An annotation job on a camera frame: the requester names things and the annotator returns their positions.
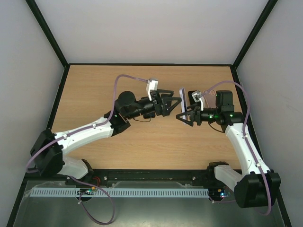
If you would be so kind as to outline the black phone case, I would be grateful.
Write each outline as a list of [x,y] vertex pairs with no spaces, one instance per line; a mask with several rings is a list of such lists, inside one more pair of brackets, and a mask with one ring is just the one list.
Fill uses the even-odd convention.
[[191,91],[188,91],[188,98],[189,98],[189,105],[192,105],[192,104],[196,104],[197,105],[197,102],[195,102],[194,98],[192,97],[192,94],[194,93],[195,91],[194,90],[191,90]]

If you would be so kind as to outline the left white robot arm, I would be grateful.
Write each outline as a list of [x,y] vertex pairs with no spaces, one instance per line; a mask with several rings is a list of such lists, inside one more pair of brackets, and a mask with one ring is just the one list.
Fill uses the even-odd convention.
[[27,168],[27,173],[39,173],[42,177],[59,174],[82,179],[91,167],[85,159],[68,156],[70,152],[124,132],[130,127],[130,119],[168,116],[181,101],[171,90],[152,91],[140,100],[136,100],[133,92],[124,91],[114,102],[113,110],[92,123],[58,133],[50,129],[42,131],[30,151],[30,161],[35,166]]

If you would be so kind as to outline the lilac phone case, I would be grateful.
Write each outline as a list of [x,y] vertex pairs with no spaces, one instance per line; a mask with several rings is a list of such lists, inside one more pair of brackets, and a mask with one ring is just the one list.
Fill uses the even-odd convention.
[[[179,89],[179,95],[181,98],[181,112],[184,113],[187,111],[187,99],[185,95],[185,89],[180,88]],[[181,118],[184,120],[184,124],[188,124],[188,116],[187,115],[182,115]]]

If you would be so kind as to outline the pink phone case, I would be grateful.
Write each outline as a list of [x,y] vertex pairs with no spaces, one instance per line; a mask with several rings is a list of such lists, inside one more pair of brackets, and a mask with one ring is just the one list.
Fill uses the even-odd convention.
[[207,108],[215,108],[215,100],[216,100],[216,92],[214,90],[210,90],[209,92],[205,93],[205,106]]

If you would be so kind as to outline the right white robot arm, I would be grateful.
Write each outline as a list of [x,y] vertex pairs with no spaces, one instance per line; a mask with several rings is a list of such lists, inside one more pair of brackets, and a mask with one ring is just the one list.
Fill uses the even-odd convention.
[[214,108],[205,107],[204,96],[198,90],[192,93],[192,98],[195,104],[176,118],[190,126],[203,122],[220,125],[241,166],[241,173],[238,173],[225,162],[210,163],[207,181],[211,185],[224,183],[233,191],[235,201],[241,208],[271,208],[281,184],[280,176],[270,170],[259,155],[246,128],[243,114],[234,110],[232,92],[217,91]]

